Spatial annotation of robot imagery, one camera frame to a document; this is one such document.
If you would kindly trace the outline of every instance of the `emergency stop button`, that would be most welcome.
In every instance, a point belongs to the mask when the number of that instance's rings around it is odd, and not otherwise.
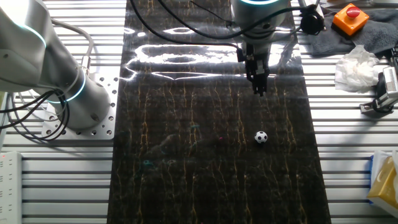
[[[361,10],[358,7],[349,7],[347,9],[347,16],[350,19],[355,19],[359,16]]]

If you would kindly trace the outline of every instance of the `white tissue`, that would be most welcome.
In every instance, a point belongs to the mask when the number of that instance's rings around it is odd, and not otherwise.
[[[361,91],[378,82],[378,72],[373,69],[379,59],[367,52],[363,45],[356,46],[336,64],[335,86],[337,90]]]

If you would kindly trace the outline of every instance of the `bolt hole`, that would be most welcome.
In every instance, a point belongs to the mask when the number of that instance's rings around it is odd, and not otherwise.
[[[262,28],[263,28],[263,29],[269,29],[270,27],[271,27],[270,24],[264,24]]]

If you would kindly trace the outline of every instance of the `black marble surface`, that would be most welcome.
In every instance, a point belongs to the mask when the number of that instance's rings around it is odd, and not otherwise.
[[[157,31],[210,41],[157,1],[136,2]],[[228,33],[187,2],[166,3],[201,30]],[[228,1],[200,4],[230,16]],[[126,14],[108,223],[330,223],[296,37],[272,45],[277,76],[261,98],[234,48],[172,44],[143,29],[130,3]],[[293,28],[291,14],[283,27]],[[269,137],[262,146],[258,131]]]

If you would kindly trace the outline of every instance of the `small black and white ball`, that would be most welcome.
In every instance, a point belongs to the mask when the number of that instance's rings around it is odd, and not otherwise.
[[[262,144],[268,140],[268,136],[264,131],[259,131],[259,132],[257,132],[254,139],[257,141],[257,143]]]

